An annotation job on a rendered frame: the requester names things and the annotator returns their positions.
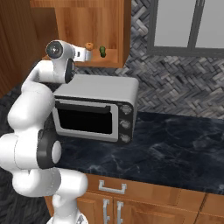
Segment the narrow wooden drawer front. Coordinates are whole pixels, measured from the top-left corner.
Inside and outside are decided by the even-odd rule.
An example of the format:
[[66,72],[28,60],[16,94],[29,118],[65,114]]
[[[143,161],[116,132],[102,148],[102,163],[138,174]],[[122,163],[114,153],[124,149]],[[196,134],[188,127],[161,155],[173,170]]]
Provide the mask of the narrow wooden drawer front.
[[224,217],[224,195],[209,193],[206,196],[201,212]]

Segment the silver toaster oven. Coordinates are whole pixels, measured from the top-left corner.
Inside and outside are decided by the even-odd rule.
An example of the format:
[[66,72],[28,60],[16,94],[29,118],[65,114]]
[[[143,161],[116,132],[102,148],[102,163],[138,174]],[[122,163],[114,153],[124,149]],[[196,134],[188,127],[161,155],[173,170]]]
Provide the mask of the silver toaster oven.
[[[117,144],[128,144],[122,141],[121,134],[128,135],[131,142],[137,117],[137,94],[139,82],[135,78],[102,75],[77,74],[67,84],[61,85],[55,92],[57,99],[80,102],[102,102],[115,104],[118,107],[118,141]],[[122,105],[130,105],[132,111],[125,115]],[[129,121],[131,127],[125,129],[121,120]]]

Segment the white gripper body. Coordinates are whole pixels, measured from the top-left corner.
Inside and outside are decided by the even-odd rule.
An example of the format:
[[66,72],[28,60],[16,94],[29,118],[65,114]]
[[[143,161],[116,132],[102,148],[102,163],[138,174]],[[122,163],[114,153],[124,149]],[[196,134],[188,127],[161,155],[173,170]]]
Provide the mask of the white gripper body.
[[85,61],[90,61],[92,59],[92,52],[88,50],[87,48],[84,49],[84,60]]

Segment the wooden base cabinet door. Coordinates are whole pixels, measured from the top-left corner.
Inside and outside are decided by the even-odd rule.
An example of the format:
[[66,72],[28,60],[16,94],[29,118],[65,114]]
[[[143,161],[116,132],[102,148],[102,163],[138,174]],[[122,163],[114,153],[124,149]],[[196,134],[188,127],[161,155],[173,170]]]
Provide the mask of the wooden base cabinet door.
[[224,216],[200,213],[195,224],[224,224]]
[[87,217],[89,224],[104,224],[103,220],[103,201],[108,200],[107,224],[114,224],[113,198],[107,195],[86,192],[82,197],[77,199],[77,206],[80,211]]
[[114,197],[114,221],[117,224],[117,201],[123,202],[122,224],[194,224],[197,212],[148,204]]

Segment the toaster oven glass door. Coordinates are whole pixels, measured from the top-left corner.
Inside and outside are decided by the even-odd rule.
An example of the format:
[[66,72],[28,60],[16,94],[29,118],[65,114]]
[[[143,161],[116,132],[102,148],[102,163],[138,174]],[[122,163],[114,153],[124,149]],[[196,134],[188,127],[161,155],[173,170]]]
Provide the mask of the toaster oven glass door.
[[118,107],[115,104],[62,99],[56,101],[94,107],[110,106],[110,112],[107,114],[54,108],[52,111],[53,120],[59,135],[112,143],[118,141]]

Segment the open wooden wall cabinet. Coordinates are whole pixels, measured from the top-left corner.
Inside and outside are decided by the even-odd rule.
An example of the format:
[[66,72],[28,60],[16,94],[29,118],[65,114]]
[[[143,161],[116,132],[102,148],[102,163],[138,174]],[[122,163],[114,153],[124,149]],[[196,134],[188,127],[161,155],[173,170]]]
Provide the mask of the open wooden wall cabinet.
[[[92,59],[79,67],[122,68],[130,54],[131,0],[30,0],[42,48],[55,39],[94,44]],[[105,46],[106,57],[100,55]]]

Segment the grey framed window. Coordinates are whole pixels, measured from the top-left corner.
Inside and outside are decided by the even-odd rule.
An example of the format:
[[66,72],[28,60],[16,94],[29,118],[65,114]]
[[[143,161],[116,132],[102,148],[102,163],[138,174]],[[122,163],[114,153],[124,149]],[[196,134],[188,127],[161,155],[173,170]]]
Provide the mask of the grey framed window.
[[224,0],[151,0],[147,53],[224,58]]

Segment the wide wooden drawer front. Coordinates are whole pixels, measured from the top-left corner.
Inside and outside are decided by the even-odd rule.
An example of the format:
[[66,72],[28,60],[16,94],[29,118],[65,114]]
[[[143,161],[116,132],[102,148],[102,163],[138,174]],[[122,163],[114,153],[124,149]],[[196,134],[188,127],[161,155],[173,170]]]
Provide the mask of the wide wooden drawer front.
[[[196,192],[175,187],[153,185],[143,182],[136,182],[127,179],[104,177],[88,174],[88,190],[90,192],[111,194],[129,200],[137,200],[145,203],[154,203],[164,206],[177,207],[190,211],[198,211],[204,192]],[[106,187],[120,189],[121,184],[127,185],[125,194],[102,192],[98,190],[99,181],[103,180]]]

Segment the wooden wall cabinet door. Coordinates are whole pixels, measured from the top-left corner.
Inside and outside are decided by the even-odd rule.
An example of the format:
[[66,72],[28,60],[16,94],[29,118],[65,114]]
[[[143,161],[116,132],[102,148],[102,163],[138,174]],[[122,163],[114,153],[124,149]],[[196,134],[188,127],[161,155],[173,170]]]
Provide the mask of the wooden wall cabinet door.
[[29,0],[0,0],[0,97],[40,58]]

